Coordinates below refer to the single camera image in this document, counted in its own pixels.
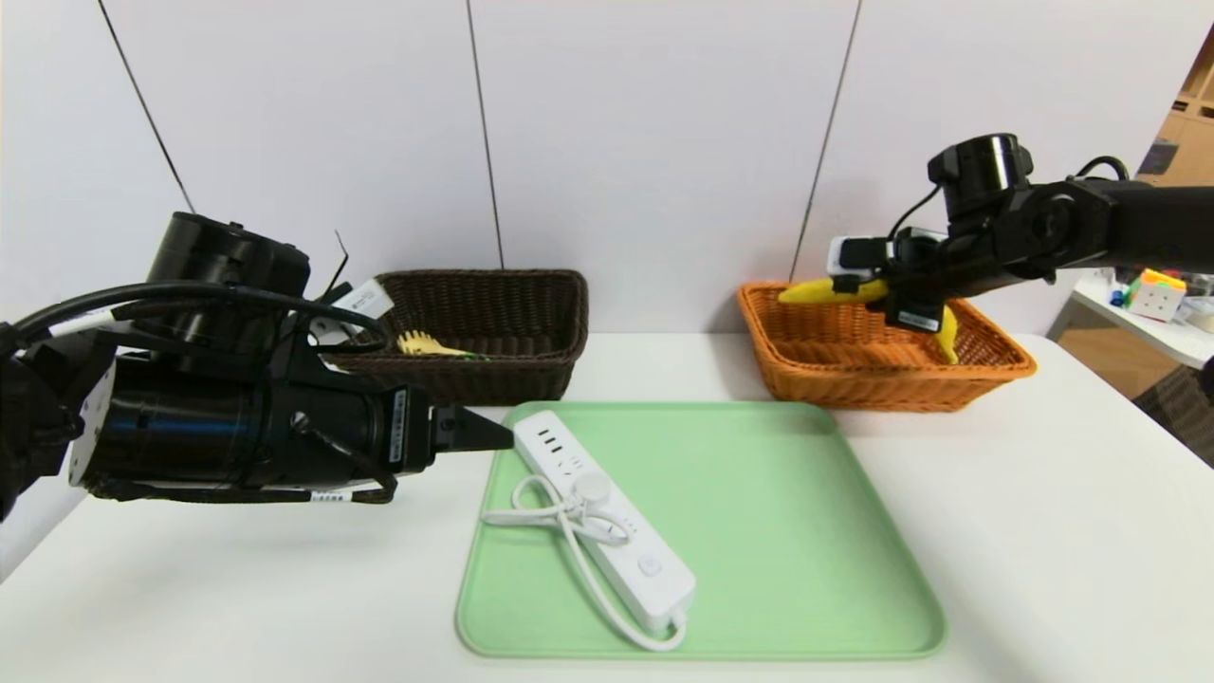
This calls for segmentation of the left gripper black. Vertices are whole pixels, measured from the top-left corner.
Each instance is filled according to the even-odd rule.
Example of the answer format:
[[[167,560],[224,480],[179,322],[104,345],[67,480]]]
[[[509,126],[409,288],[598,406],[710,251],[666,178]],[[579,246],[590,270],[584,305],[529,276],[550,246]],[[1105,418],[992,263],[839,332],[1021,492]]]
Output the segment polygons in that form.
[[[469,406],[433,406],[430,422],[429,419],[429,398],[412,389],[370,393],[317,386],[277,389],[270,397],[266,420],[267,480],[348,484],[373,479],[348,455],[322,442],[323,436],[393,476],[426,469],[433,462],[432,453],[486,453],[515,446],[510,428],[475,414]]]

